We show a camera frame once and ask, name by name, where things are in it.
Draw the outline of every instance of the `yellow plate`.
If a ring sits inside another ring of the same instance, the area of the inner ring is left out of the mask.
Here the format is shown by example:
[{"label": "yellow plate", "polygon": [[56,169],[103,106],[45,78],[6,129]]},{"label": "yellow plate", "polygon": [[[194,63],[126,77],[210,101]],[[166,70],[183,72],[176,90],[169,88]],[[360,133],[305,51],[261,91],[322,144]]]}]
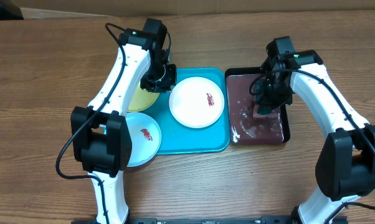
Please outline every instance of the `yellow plate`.
[{"label": "yellow plate", "polygon": [[159,93],[149,93],[147,90],[142,90],[139,82],[133,94],[128,112],[139,112],[149,108],[149,106],[155,103],[159,95]]}]

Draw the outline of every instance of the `blue tray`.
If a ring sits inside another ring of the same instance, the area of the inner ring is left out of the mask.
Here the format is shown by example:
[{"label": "blue tray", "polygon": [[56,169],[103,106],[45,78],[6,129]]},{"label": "blue tray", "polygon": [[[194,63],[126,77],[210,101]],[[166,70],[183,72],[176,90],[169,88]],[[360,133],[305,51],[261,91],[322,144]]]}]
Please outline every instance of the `blue tray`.
[{"label": "blue tray", "polygon": [[224,112],[214,124],[206,128],[188,128],[172,116],[168,104],[170,93],[160,94],[152,106],[142,111],[154,118],[160,126],[161,145],[157,155],[219,152],[229,145],[229,115],[224,74],[217,68],[179,68],[176,83],[191,77],[208,78],[221,88],[225,99]]}]

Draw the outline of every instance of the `wooden table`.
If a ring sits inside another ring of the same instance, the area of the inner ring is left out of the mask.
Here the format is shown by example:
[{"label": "wooden table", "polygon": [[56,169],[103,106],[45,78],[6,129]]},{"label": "wooden table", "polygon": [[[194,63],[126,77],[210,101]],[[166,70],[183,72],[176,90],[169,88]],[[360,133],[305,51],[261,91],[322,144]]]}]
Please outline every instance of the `wooden table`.
[{"label": "wooden table", "polygon": [[[252,67],[265,46],[289,35],[315,49],[352,106],[375,124],[375,11],[164,16],[178,67]],[[141,29],[144,17],[0,21],[0,223],[69,223],[95,218],[90,180],[64,180],[55,159],[70,136],[74,106],[97,94],[116,57],[105,22]],[[284,146],[228,147],[212,154],[158,156],[127,172],[132,217],[249,218],[287,215],[316,187],[323,136],[305,104],[287,107]],[[67,174],[84,174],[72,150]],[[375,191],[360,202],[375,205]],[[352,223],[375,212],[352,208]]]}]

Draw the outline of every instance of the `white plate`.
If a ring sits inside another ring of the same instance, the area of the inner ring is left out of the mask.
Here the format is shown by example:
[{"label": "white plate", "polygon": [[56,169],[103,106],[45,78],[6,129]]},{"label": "white plate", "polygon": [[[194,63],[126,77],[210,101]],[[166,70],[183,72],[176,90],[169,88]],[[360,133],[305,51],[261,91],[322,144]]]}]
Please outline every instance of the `white plate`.
[{"label": "white plate", "polygon": [[169,97],[174,118],[189,128],[204,128],[215,123],[224,110],[224,94],[212,81],[202,77],[178,83]]},{"label": "white plate", "polygon": [[140,166],[150,161],[161,144],[158,123],[144,113],[127,113],[126,124],[132,139],[132,153],[128,167]]}]

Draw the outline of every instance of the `red stain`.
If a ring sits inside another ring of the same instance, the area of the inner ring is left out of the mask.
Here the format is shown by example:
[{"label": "red stain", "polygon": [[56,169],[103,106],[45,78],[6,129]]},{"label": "red stain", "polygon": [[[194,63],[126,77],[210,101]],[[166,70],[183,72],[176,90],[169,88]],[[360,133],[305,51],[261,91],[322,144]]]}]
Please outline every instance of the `red stain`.
[{"label": "red stain", "polygon": [[140,131],[143,133],[143,136],[145,137],[146,140],[148,140],[148,141],[152,141],[153,140],[153,138],[150,135],[150,132],[146,128],[143,128]]},{"label": "red stain", "polygon": [[214,106],[214,99],[211,94],[207,93],[208,106]]}]

